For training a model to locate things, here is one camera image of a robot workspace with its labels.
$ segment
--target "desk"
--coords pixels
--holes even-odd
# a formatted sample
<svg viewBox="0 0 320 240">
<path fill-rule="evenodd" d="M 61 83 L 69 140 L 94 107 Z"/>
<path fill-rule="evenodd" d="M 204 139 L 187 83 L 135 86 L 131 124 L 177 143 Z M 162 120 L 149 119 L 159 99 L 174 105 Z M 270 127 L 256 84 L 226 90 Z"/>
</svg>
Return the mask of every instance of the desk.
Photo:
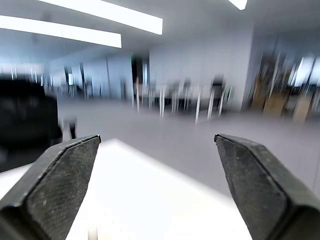
<svg viewBox="0 0 320 240">
<path fill-rule="evenodd" d="M 0 174 L 0 198 L 28 168 Z M 99 240 L 252 239 L 231 198 L 119 140 L 99 146 L 67 240 L 87 240 L 88 229 Z"/>
</svg>

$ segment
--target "table surface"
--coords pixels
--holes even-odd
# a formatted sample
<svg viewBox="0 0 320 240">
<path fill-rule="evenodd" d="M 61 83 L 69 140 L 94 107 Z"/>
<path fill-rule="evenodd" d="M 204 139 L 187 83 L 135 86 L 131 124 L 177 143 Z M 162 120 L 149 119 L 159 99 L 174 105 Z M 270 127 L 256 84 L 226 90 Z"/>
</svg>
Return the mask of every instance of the table surface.
<svg viewBox="0 0 320 240">
<path fill-rule="evenodd" d="M 0 174 L 0 199 L 29 167 Z M 252 239 L 231 198 L 116 139 L 99 146 L 66 239 L 88 231 L 99 240 Z"/>
</svg>

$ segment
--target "ceiling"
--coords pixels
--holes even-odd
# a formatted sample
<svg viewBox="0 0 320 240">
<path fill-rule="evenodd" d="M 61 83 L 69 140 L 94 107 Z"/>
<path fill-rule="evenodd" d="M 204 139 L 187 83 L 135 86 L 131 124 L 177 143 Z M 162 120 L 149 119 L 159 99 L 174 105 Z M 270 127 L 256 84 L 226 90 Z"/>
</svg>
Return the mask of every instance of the ceiling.
<svg viewBox="0 0 320 240">
<path fill-rule="evenodd" d="M 145 53 L 150 47 L 214 32 L 235 24 L 254 23 L 259 35 L 320 25 L 319 0 L 248 0 L 244 11 L 227 0 L 108 0 L 163 18 L 156 35 L 89 14 L 37 0 L 0 0 L 0 15 L 42 20 L 120 33 L 122 49 L 52 36 L 0 29 L 0 61 L 48 63 L 52 60 L 105 56 L 121 51 Z"/>
</svg>

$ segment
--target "gray floor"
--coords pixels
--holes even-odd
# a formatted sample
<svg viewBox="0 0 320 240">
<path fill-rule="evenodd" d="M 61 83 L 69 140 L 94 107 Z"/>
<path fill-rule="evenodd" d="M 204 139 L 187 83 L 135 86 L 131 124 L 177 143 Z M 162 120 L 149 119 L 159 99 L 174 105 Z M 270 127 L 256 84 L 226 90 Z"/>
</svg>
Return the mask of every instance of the gray floor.
<svg viewBox="0 0 320 240">
<path fill-rule="evenodd" d="M 265 145 L 320 197 L 320 122 L 292 123 L 291 119 L 260 113 L 229 113 L 195 125 L 191 116 L 163 119 L 156 110 L 107 100 L 60 100 L 59 119 L 77 118 L 77 135 L 117 138 L 162 163 L 226 195 L 230 195 L 217 148 L 216 133 Z"/>
</svg>

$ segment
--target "ceiling light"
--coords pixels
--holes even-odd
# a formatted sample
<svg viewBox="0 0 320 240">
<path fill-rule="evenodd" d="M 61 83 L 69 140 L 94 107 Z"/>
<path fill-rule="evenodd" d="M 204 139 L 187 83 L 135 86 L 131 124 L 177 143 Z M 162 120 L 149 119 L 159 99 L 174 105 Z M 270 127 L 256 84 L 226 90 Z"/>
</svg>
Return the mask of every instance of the ceiling light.
<svg viewBox="0 0 320 240">
<path fill-rule="evenodd" d="M 229 0 L 230 3 L 235 5 L 240 10 L 246 9 L 247 1 L 248 0 Z"/>
<path fill-rule="evenodd" d="M 0 29 L 43 34 L 121 48 L 121 34 L 47 21 L 0 15 Z"/>
<path fill-rule="evenodd" d="M 163 19 L 102 0 L 38 0 L 162 35 Z"/>
</svg>

